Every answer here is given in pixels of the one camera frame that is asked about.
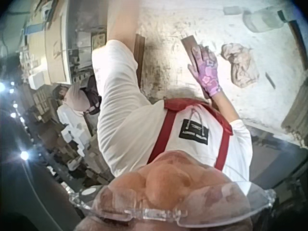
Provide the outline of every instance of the workbench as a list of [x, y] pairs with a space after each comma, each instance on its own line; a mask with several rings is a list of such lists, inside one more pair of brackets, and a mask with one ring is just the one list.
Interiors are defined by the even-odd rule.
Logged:
[[[222, 88], [248, 125], [298, 144], [281, 128], [305, 80], [300, 53], [290, 28], [253, 33], [242, 15], [225, 16], [224, 6], [246, 7], [252, 12], [281, 3], [278, 0], [145, 0], [139, 34], [146, 37], [141, 89], [153, 103], [164, 98], [202, 98], [201, 88], [187, 69], [190, 63], [181, 39], [194, 35], [218, 57]], [[221, 47], [240, 43], [251, 48], [260, 73], [258, 83], [239, 88], [231, 82], [231, 64]], [[270, 76], [276, 89], [266, 78]]]

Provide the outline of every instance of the clear safety glasses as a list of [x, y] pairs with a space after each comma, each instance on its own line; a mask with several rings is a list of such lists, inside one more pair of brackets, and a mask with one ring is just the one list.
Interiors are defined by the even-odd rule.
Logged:
[[180, 227], [210, 228], [249, 218], [275, 202], [274, 190], [263, 190], [251, 182], [231, 182], [193, 191], [172, 210], [149, 208], [143, 195], [133, 190], [105, 186], [70, 194], [70, 201], [89, 216], [100, 220], [131, 222], [133, 219], [176, 222]]

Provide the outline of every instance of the apron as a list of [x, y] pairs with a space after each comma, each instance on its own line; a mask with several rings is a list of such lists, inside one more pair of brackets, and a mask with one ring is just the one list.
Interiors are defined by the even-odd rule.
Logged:
[[150, 155], [148, 164], [153, 162], [161, 153], [165, 151], [177, 113], [185, 110], [188, 106], [193, 105], [203, 106], [220, 123], [223, 128], [221, 144], [218, 152], [218, 157], [215, 163], [216, 169], [220, 171], [223, 170], [227, 159], [230, 136], [233, 135], [231, 125], [218, 111], [207, 105], [205, 102], [185, 98], [165, 100], [165, 109], [167, 109], [167, 114], [158, 135], [157, 141]]

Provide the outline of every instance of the glove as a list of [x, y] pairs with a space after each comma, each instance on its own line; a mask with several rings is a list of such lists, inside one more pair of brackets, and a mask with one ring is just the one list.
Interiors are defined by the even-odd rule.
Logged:
[[193, 47], [192, 54], [196, 61], [196, 68], [189, 64], [188, 69], [203, 90], [210, 97], [222, 91], [218, 81], [216, 55], [208, 47], [203, 47], [202, 45]]

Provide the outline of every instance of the apron label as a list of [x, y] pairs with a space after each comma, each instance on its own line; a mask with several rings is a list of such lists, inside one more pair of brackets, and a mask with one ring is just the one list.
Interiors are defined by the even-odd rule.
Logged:
[[204, 135], [202, 135], [202, 125], [191, 120], [189, 127], [189, 120], [185, 119], [181, 128], [179, 137], [186, 140], [196, 141], [207, 145], [208, 129], [203, 126]]

